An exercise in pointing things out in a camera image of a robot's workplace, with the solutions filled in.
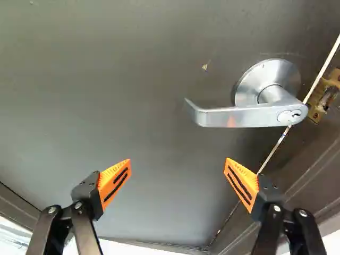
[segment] door lever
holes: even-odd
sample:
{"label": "door lever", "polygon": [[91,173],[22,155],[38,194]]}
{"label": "door lever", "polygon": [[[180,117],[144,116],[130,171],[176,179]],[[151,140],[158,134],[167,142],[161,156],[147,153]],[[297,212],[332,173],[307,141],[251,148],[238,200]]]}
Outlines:
{"label": "door lever", "polygon": [[256,128],[301,122],[308,108],[295,98],[301,84],[296,66],[284,59],[261,61],[249,68],[235,86],[234,107],[204,109],[185,98],[188,111],[200,126]]}

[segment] door strike plate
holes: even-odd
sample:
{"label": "door strike plate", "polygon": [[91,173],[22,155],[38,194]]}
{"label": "door strike plate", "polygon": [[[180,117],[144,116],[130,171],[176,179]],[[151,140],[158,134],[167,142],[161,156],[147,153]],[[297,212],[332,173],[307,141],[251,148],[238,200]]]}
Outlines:
{"label": "door strike plate", "polygon": [[307,101],[309,106],[308,117],[315,123],[319,123],[327,114],[330,104],[336,98],[340,90],[340,69],[335,68],[329,79],[321,78],[312,95]]}

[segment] bolt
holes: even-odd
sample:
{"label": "bolt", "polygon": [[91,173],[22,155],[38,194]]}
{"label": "bolt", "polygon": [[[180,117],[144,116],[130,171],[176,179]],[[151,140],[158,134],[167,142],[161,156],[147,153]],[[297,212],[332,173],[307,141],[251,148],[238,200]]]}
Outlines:
{"label": "bolt", "polygon": [[76,210],[78,210],[81,206],[82,206],[82,203],[81,203],[81,202],[77,202],[77,203],[74,205],[74,208],[75,208]]}
{"label": "bolt", "polygon": [[52,214],[52,213],[55,212],[56,209],[57,209],[57,208],[56,208],[55,206],[51,206],[51,207],[49,208],[49,210],[48,210],[48,213],[49,213],[49,214]]}
{"label": "bolt", "polygon": [[307,217],[308,214],[306,213],[305,210],[299,210],[299,214],[302,216],[302,217]]}
{"label": "bolt", "polygon": [[284,110],[277,116],[279,122],[296,122],[301,116],[300,110]]}
{"label": "bolt", "polygon": [[274,210],[275,211],[281,211],[281,208],[279,206],[277,206],[277,205],[274,205]]}

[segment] door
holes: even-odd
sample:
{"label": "door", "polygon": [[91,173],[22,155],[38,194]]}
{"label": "door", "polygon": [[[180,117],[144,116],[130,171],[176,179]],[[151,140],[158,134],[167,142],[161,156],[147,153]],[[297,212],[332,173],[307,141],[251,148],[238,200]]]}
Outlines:
{"label": "door", "polygon": [[237,202],[223,169],[258,170],[284,127],[193,123],[188,97],[231,106],[268,58],[302,98],[337,35],[337,1],[2,1],[0,180],[39,210],[67,206],[94,170],[131,159],[99,236],[207,246]]}

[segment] orange gripper pad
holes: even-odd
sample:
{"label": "orange gripper pad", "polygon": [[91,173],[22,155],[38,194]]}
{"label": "orange gripper pad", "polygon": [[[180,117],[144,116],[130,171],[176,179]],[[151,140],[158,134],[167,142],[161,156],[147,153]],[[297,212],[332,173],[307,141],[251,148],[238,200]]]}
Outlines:
{"label": "orange gripper pad", "polygon": [[224,174],[248,212],[251,213],[259,192],[256,174],[230,158],[227,158],[225,162]]}
{"label": "orange gripper pad", "polygon": [[129,159],[119,162],[99,174],[97,189],[103,211],[130,176],[131,165]]}

